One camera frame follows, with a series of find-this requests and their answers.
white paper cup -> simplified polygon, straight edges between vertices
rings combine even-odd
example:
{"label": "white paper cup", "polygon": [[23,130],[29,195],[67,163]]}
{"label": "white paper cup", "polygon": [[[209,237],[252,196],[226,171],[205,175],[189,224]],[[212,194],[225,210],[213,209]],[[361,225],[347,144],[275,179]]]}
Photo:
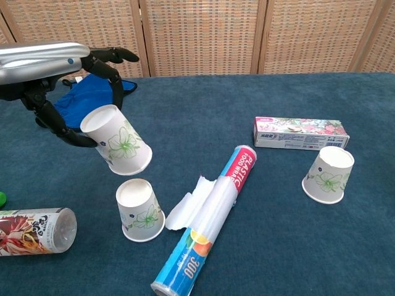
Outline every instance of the white paper cup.
{"label": "white paper cup", "polygon": [[157,237],[165,226],[151,184],[144,179],[131,179],[116,193],[123,234],[133,242],[147,242]]}
{"label": "white paper cup", "polygon": [[344,188],[353,165],[353,156],[343,148],[322,148],[302,180],[304,192],[323,204],[339,202],[344,196]]}
{"label": "white paper cup", "polygon": [[118,175],[140,173],[152,159],[151,148],[115,105],[93,110],[82,120],[80,128],[97,142],[96,150]]}

green object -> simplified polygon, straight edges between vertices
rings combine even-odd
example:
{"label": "green object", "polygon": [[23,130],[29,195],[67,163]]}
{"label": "green object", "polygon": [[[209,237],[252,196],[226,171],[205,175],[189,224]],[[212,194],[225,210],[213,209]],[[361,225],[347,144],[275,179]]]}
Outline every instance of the green object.
{"label": "green object", "polygon": [[2,207],[3,205],[5,205],[7,202],[7,196],[4,192],[0,191],[0,207]]}

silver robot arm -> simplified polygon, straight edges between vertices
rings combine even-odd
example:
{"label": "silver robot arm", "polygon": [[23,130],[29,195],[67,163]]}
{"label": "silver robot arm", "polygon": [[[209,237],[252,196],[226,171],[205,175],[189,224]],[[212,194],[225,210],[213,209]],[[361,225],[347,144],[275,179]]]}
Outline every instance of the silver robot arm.
{"label": "silver robot arm", "polygon": [[53,91],[57,80],[84,69],[109,80],[113,104],[122,108],[122,79],[115,68],[106,64],[138,62],[134,53],[121,47],[90,49],[72,42],[45,42],[0,46],[0,100],[20,99],[34,111],[36,121],[48,127],[65,142],[80,147],[96,147],[92,139],[68,128],[46,93]]}

toothpaste box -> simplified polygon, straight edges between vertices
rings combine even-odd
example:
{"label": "toothpaste box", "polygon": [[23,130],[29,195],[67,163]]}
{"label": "toothpaste box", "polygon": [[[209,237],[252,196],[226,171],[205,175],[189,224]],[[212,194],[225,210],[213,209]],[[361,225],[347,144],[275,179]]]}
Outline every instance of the toothpaste box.
{"label": "toothpaste box", "polygon": [[256,147],[320,150],[345,148],[350,136],[339,120],[255,117]]}

wicker screen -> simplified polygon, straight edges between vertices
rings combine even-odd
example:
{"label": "wicker screen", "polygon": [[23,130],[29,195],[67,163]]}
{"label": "wicker screen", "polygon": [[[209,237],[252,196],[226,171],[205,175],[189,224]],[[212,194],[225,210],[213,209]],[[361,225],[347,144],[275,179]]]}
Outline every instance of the wicker screen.
{"label": "wicker screen", "polygon": [[0,13],[0,44],[14,43],[14,39],[8,30],[7,24]]}
{"label": "wicker screen", "polygon": [[0,29],[0,44],[8,43],[8,40],[6,39],[5,34],[3,31]]}
{"label": "wicker screen", "polygon": [[250,73],[259,0],[140,4],[152,76]]}
{"label": "wicker screen", "polygon": [[375,36],[362,71],[395,73],[395,1]]}
{"label": "wicker screen", "polygon": [[345,72],[374,0],[268,2],[259,73]]}
{"label": "wicker screen", "polygon": [[149,75],[137,0],[5,0],[4,3],[3,9],[7,10],[4,16],[11,30],[18,31],[17,41],[75,41],[91,47],[125,47],[140,56],[140,62],[113,65],[121,76]]}

